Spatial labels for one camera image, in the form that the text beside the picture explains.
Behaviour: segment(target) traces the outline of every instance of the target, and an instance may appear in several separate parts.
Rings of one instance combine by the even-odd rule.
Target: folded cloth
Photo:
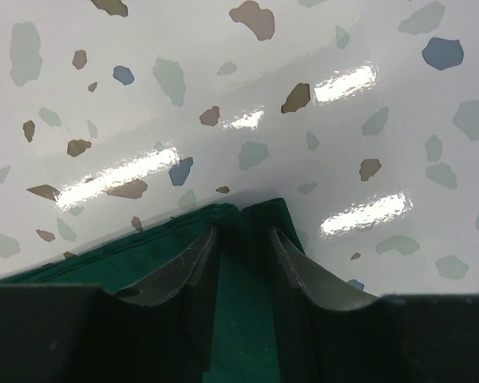
[[[211,225],[222,254],[211,371],[204,383],[279,382],[268,285],[268,231],[280,229],[302,246],[283,199],[239,211],[213,204],[108,243],[65,262],[6,278],[2,283],[99,283],[113,293],[176,257]]]

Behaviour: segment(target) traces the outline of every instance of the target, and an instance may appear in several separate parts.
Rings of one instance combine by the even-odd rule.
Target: brown speck
[[[90,0],[99,10],[105,11],[110,16],[128,16],[128,7],[121,0]]]
[[[146,190],[147,184],[144,181],[134,179],[122,184],[121,186],[107,189],[105,190],[105,193],[108,195],[113,195],[114,197],[139,199]]]
[[[295,86],[289,96],[287,96],[286,103],[282,105],[280,111],[282,113],[296,112],[303,108],[311,100],[311,87],[308,84],[299,83]]]
[[[70,252],[68,252],[68,251],[66,251],[66,252],[64,253],[64,258],[65,258],[65,259],[71,259],[71,258],[74,258],[74,257],[76,257],[76,255],[73,254],[73,253],[70,253]]]
[[[360,180],[367,181],[370,177],[374,176],[378,170],[382,167],[380,160],[378,159],[368,159],[362,161],[360,164]]]
[[[25,133],[26,140],[32,142],[35,133],[35,124],[33,121],[30,120],[23,124],[23,132]]]
[[[222,194],[227,194],[231,191],[231,189],[229,189],[229,187],[227,186],[220,186],[219,188],[217,188],[215,190],[215,192],[219,192],[219,193],[222,193]]]
[[[144,229],[142,228],[142,222],[141,219],[138,217],[133,217],[131,219],[131,224],[133,227],[135,227],[138,231],[142,232]]]
[[[202,113],[199,117],[200,123],[202,125],[215,126],[218,124],[218,119],[220,118],[220,108],[218,106],[213,106],[211,109],[208,109],[206,112]]]
[[[67,154],[72,157],[77,157],[91,146],[92,143],[85,140],[71,140],[67,143]]]
[[[84,50],[77,50],[73,57],[73,66],[76,69],[82,69],[87,64],[87,52]]]
[[[28,192],[39,195],[42,198],[51,199],[57,202],[58,196],[61,194],[56,188],[50,185],[39,185],[26,189]]]
[[[51,242],[53,240],[55,240],[55,235],[53,235],[53,233],[50,233],[49,231],[44,231],[44,230],[36,230],[35,231],[36,233],[38,233],[38,235],[43,238],[46,242]]]
[[[250,0],[229,12],[234,22],[246,25],[259,41],[269,40],[275,33],[275,16],[270,10],[261,10],[259,4]]]

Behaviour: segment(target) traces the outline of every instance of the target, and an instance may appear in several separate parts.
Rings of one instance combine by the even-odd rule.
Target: terrazzo surface
[[[479,292],[479,1],[1,2],[0,278],[275,197],[352,286]]]

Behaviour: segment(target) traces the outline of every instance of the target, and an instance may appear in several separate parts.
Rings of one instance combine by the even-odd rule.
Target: blue spot
[[[422,51],[424,61],[438,70],[444,70],[463,62],[463,48],[459,40],[432,38]]]
[[[184,182],[190,174],[190,168],[193,165],[193,158],[185,158],[179,161],[177,164],[173,165],[168,171],[172,185],[174,186],[183,186]]]
[[[363,283],[360,283],[356,279],[350,279],[348,281],[348,285],[352,285],[353,287],[355,287],[355,288],[357,288],[361,291],[364,291],[364,287],[365,287],[365,285]]]
[[[120,65],[116,66],[113,69],[113,78],[120,81],[122,85],[129,85],[135,81],[135,76],[133,76],[131,70],[129,70],[129,68],[126,68],[125,66]]]

